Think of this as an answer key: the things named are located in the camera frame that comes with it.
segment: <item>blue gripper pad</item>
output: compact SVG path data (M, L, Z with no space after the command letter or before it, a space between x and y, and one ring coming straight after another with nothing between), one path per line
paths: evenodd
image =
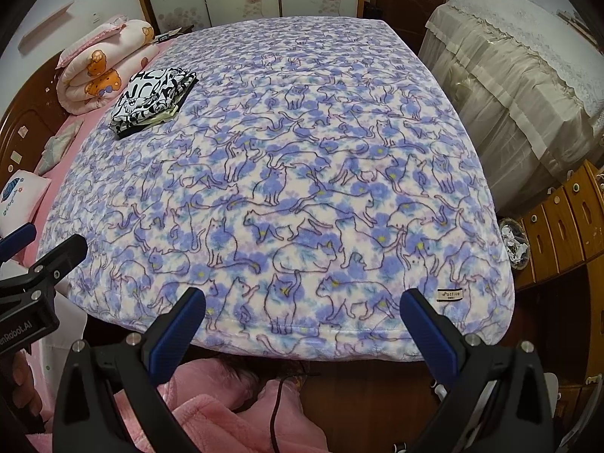
M145 332L141 357L154 386L170 380L204 316L205 295L190 287L174 307L159 315Z
M4 239L0 239L0 263L6 262L35 240L35 226L26 223Z
M450 390L465 361L461 333L415 288L401 295L401 318L434 379Z

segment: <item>orange bear print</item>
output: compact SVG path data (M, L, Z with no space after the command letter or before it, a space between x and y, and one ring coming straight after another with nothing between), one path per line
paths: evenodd
M90 80L84 88L84 92L88 95L102 97L105 93L111 93L120 88L122 88L122 79L118 72L111 68L100 77Z
M90 63L86 66L88 69L89 77L97 77L101 75L105 68L107 68L107 56L100 49L96 51L92 51L92 56L90 57Z
M145 35L145 44L149 44L155 37L152 27L143 27L143 34Z

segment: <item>cat print blanket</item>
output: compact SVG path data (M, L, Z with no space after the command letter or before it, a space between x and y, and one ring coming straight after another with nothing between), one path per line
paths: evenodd
M149 45L153 36L151 24L128 20L119 33L79 53L57 81L61 106L70 114L79 115L109 104L131 76L159 53L157 46Z
M49 213L39 257L73 233L90 246L71 301L143 330L194 286L194 344L409 361L398 302L417 287L463 333L502 337L512 274L478 157L384 22L221 26L150 65L171 67L199 78L179 114L117 141L109 112Z

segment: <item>black and white folded shirt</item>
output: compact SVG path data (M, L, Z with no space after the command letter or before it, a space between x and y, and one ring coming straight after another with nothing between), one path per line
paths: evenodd
M196 78L194 72L183 68L143 70L132 75L114 107L112 129L120 133L169 109L173 106L174 99L191 86Z

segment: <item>black cable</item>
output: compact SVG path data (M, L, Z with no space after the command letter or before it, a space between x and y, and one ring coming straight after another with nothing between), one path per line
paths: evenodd
M318 373L295 373L288 376L284 376L279 380L279 388L277 389L277 398L275 400L275 408L273 409L273 415L271 416L271 445L273 445L274 453L281 453L279 445L277 445L277 435L275 434L275 419L277 418L277 411L279 410L279 404L281 403L281 392L283 391L283 383L285 380L295 378L296 376L319 376Z

